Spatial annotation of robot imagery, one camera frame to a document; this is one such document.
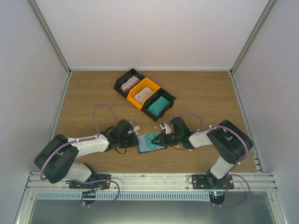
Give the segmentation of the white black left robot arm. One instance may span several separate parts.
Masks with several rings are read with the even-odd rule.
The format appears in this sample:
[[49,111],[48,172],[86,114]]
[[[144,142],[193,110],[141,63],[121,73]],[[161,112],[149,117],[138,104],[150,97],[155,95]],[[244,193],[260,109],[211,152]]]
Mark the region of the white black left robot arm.
[[111,150],[119,152],[138,144],[134,128],[122,119],[116,126],[83,138],[66,138],[59,134],[36,156],[34,164],[40,169],[40,179],[57,183],[62,179],[77,180],[85,188],[96,184],[93,168],[86,163],[76,163],[79,157],[104,153]]

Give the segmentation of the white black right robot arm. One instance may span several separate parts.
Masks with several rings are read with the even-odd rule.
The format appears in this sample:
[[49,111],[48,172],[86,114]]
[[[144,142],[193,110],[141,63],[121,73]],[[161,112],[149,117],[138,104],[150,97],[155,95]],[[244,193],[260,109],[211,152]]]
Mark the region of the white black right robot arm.
[[154,137],[152,144],[162,147],[172,147],[177,144],[185,149],[196,149],[213,145],[219,153],[219,158],[207,171],[207,184],[212,189],[219,188],[228,178],[237,164],[244,160],[249,150],[254,146],[253,141],[243,131],[229,120],[223,120],[204,131],[190,131],[181,117],[171,120],[173,132],[167,124],[161,125],[163,132]]

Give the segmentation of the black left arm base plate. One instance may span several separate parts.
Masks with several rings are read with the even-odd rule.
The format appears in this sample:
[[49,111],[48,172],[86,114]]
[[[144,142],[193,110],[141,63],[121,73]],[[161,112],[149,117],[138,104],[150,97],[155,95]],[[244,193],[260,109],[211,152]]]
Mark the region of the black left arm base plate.
[[65,181],[70,189],[109,189],[110,188],[110,174],[96,174],[91,175],[85,183],[79,183],[74,180]]

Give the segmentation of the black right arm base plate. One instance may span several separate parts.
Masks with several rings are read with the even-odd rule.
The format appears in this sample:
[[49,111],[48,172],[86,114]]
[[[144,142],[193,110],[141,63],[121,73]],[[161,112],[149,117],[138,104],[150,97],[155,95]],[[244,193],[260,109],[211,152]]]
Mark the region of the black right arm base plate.
[[221,179],[217,179],[212,175],[197,174],[189,176],[187,181],[192,184],[193,189],[226,190],[235,188],[232,177],[228,177],[227,175]]

